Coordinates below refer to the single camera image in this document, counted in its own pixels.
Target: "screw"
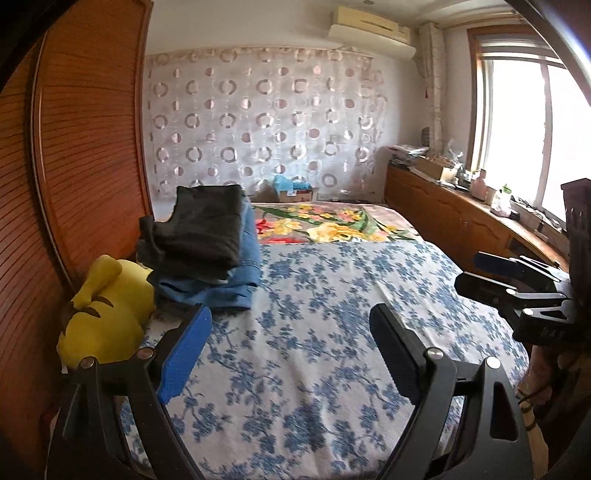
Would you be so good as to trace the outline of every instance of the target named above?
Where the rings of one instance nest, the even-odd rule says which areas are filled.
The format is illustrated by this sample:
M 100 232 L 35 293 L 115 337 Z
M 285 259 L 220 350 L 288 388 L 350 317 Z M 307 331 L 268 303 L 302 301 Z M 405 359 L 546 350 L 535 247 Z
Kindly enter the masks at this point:
M 143 348 L 140 348 L 135 353 L 135 356 L 137 358 L 141 358 L 142 360 L 147 360 L 148 358 L 151 358 L 153 354 L 154 354 L 154 350 L 152 350 L 149 346 L 145 346 Z
M 441 360 L 443 358 L 443 352 L 436 347 L 431 347 L 427 349 L 427 356 L 431 360 Z
M 495 370 L 501 367 L 501 361 L 495 356 L 488 357 L 486 359 L 486 364 Z
M 80 368 L 90 368 L 95 364 L 95 359 L 92 356 L 86 356 L 82 360 L 80 360 L 79 367 Z

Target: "cabinet door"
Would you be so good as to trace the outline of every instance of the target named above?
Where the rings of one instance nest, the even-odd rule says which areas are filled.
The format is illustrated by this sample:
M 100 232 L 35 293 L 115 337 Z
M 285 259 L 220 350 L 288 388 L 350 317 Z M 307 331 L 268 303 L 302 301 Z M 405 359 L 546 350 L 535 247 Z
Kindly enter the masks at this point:
M 468 270 L 478 274 L 483 272 L 474 266 L 474 255 L 486 252 L 493 255 L 505 256 L 509 242 L 509 232 L 503 224 L 486 213 L 474 210 L 467 220 L 466 253 L 468 255 Z
M 406 199 L 407 182 L 405 181 L 405 171 L 399 168 L 388 167 L 388 174 L 386 177 L 386 186 L 384 190 L 384 198 L 390 208 L 396 210 L 400 215 L 407 220 L 408 203 Z
M 407 194 L 404 201 L 407 203 L 408 213 L 403 215 L 425 240 L 433 242 L 437 236 L 437 231 L 431 222 L 434 209 L 433 192 L 428 182 L 418 179 L 420 182 L 409 182 L 405 190 Z
M 450 192 L 439 189 L 430 217 L 435 239 L 432 240 L 461 268 L 464 262 L 465 209 L 464 203 Z
M 139 87 L 151 2 L 79 0 L 48 31 L 33 104 L 44 218 L 76 290 L 102 254 L 127 258 L 150 212 Z

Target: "cardboard box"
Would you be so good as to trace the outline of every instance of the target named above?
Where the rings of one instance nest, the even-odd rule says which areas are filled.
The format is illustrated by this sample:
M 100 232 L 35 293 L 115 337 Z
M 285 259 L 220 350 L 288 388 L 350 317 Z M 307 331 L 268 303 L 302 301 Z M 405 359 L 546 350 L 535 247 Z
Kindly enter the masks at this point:
M 279 192 L 281 203 L 311 202 L 314 199 L 313 190 L 282 190 Z
M 457 168 L 445 168 L 432 161 L 418 157 L 414 167 L 417 170 L 426 173 L 430 177 L 434 178 L 435 180 L 443 180 L 451 182 L 452 178 L 456 176 Z

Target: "bed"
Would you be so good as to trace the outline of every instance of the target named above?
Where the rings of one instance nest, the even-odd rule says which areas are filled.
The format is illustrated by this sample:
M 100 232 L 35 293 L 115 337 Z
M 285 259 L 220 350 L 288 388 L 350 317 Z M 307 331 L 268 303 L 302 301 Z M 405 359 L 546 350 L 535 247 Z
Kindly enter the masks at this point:
M 167 404 L 206 478 L 371 478 L 379 471 L 411 405 L 399 395 L 369 333 L 369 309 L 377 303 L 389 305 L 426 345 L 454 359 L 480 362 L 494 355 L 514 385 L 525 373 L 527 353 L 506 322 L 491 308 L 458 297 L 458 267 L 393 210 L 255 208 L 270 228 L 259 230 L 267 244 L 261 245 L 262 284 L 254 308 L 214 316 L 212 335 L 182 395 Z M 310 232 L 327 229 L 327 223 L 348 223 L 357 234 L 330 239 Z M 144 343 L 155 345 L 178 323 L 156 312 Z M 458 399 L 441 451 L 460 412 Z M 128 404 L 121 416 L 133 457 L 148 467 Z

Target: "wardrobe door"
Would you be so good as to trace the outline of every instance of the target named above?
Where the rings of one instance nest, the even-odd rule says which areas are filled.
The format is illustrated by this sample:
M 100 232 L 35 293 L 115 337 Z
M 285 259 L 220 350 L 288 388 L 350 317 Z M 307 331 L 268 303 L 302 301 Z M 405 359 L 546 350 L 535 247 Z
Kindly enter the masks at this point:
M 41 204 L 71 284 L 100 255 L 133 254 L 150 213 L 140 85 L 151 3 L 79 0 L 47 32 L 33 134 Z
M 60 385 L 56 314 L 72 292 L 60 281 L 31 175 L 28 105 L 36 52 L 0 93 L 0 432 L 40 470 L 39 420 Z M 0 477 L 16 462 L 5 455 L 0 452 Z

